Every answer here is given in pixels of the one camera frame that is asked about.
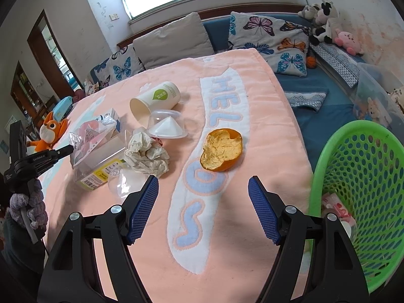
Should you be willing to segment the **grey gloved hand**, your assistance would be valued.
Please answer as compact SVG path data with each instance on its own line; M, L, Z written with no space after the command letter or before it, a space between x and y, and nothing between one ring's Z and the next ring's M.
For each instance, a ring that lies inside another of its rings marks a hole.
M44 203L42 186L38 179L34 182L34 191L29 195L13 194L10 199L8 213L11 218L21 227L25 228L20 210L25 208L27 217L30 220L30 227L34 230L45 230L48 223L48 215Z

